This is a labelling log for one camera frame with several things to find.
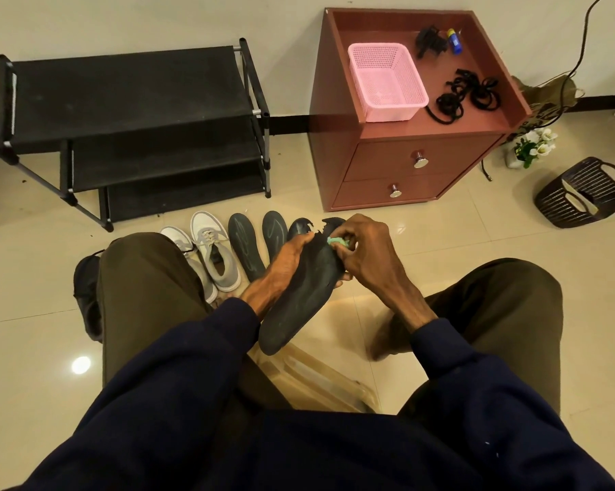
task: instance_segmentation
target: silver knob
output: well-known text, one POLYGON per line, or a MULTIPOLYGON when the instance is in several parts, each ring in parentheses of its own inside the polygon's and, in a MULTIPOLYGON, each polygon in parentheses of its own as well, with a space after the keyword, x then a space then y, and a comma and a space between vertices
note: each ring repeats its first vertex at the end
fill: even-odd
POLYGON ((391 193, 389 195, 390 198, 398 198, 403 193, 399 190, 399 187, 395 184, 391 185, 391 193))
POLYGON ((414 159, 414 168, 421 169, 428 165, 428 159, 421 154, 421 152, 417 152, 417 156, 414 159))

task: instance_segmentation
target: baseboard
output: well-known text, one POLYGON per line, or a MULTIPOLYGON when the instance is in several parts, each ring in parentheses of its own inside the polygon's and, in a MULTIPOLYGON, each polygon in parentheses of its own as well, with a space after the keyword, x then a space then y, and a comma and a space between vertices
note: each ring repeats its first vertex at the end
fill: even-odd
MULTIPOLYGON (((578 103, 569 112, 591 112, 595 110, 615 110, 615 95, 586 96, 579 98, 578 103)), ((271 135, 306 133, 309 127, 309 115, 286 115, 271 117, 269 132, 271 135)), ((41 143, 30 145, 18 154, 45 153, 58 151, 58 143, 41 143)))

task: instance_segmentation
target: trouser leg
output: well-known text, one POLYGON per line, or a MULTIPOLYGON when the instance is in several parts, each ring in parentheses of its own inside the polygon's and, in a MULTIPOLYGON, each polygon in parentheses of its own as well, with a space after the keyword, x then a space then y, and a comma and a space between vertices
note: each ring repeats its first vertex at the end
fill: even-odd
MULTIPOLYGON (((500 357, 559 413, 562 292, 547 271, 530 262, 502 258, 426 301, 473 347, 500 357)), ((397 319, 390 326, 395 331, 394 346, 406 337, 399 326, 405 330, 397 319)), ((415 416, 427 391, 428 383, 410 397, 400 415, 415 416)))
MULTIPOLYGON (((131 234, 101 256, 98 300, 103 318, 103 380, 182 322, 212 311, 201 280, 176 245, 162 234, 131 234)), ((248 355, 214 437, 216 452, 237 439, 265 408, 290 408, 248 355)))

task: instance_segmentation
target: basket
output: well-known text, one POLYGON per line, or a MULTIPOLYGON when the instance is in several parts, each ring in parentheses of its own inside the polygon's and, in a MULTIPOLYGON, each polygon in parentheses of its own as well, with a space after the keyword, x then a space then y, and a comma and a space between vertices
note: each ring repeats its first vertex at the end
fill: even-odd
POLYGON ((421 77, 402 44, 354 43, 348 53, 367 122, 410 120, 428 105, 421 77))
POLYGON ((539 211, 562 229, 606 219, 615 212, 615 180, 590 156, 549 182, 535 197, 539 211))

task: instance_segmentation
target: drawer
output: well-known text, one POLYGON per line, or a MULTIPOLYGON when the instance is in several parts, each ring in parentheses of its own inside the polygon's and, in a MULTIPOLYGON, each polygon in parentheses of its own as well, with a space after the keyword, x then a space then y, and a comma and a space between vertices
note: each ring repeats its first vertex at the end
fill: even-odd
POLYGON ((413 175, 402 180, 369 179, 343 182, 333 208, 425 202, 441 194, 456 178, 451 174, 413 175), (400 192, 394 193, 393 186, 400 192))
POLYGON ((496 134, 359 143, 344 181, 444 173, 457 177, 499 138, 496 134), (417 162, 419 155, 427 162, 417 162))

